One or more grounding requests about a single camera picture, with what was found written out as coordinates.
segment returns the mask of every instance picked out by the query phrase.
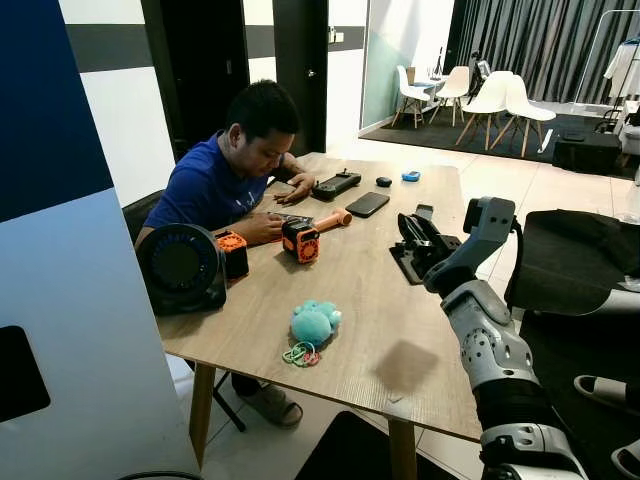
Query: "gray curtain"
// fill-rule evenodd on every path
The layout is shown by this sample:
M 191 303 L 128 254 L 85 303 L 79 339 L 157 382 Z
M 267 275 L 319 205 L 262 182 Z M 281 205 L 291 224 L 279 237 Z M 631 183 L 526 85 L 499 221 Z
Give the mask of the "gray curtain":
M 640 35 L 640 0 L 467 0 L 458 65 L 480 50 L 493 70 L 520 75 L 529 98 L 573 101 L 587 67 L 579 102 L 603 103 L 609 81 L 603 77 L 618 45 Z M 589 64 L 587 57 L 595 39 Z

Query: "blue plush toy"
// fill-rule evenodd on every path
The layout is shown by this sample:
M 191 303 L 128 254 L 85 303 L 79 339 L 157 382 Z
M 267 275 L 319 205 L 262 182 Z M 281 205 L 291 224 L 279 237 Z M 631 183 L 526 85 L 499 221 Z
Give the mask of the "blue plush toy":
M 299 342 L 309 342 L 319 347 L 336 331 L 342 313 L 333 303 L 307 300 L 293 309 L 291 332 Z

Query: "man's foot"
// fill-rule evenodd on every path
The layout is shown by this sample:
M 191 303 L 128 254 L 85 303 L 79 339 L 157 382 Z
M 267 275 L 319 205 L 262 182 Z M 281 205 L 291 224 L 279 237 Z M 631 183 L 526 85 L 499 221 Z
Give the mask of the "man's foot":
M 273 385 L 262 387 L 253 395 L 238 395 L 269 422 L 280 428 L 293 428 L 302 420 L 302 408 Z

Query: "man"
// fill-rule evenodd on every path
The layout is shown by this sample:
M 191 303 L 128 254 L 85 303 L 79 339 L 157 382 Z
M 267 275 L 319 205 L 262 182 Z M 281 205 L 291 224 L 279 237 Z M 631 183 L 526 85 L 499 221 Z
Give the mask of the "man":
M 147 218 L 136 246 L 154 228 L 169 223 L 192 223 L 214 234 L 233 230 L 249 245 L 278 239 L 279 216 L 252 213 L 274 175 L 294 187 L 277 195 L 279 203 L 309 195 L 315 183 L 288 153 L 299 129 L 296 108 L 282 87 L 272 81 L 254 83 L 231 102 L 225 129 L 198 143 L 176 165 L 169 184 Z M 267 420 L 293 427 L 302 409 L 273 385 L 232 374 L 236 393 Z

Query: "blue t-shirt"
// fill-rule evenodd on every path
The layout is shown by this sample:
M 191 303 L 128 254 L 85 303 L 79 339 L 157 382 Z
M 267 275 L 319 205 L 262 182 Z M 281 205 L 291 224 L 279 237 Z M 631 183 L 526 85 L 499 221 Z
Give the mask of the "blue t-shirt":
M 145 227 L 192 223 L 217 230 L 237 222 L 262 200 L 269 175 L 236 175 L 218 146 L 220 134 L 198 143 L 182 157 Z

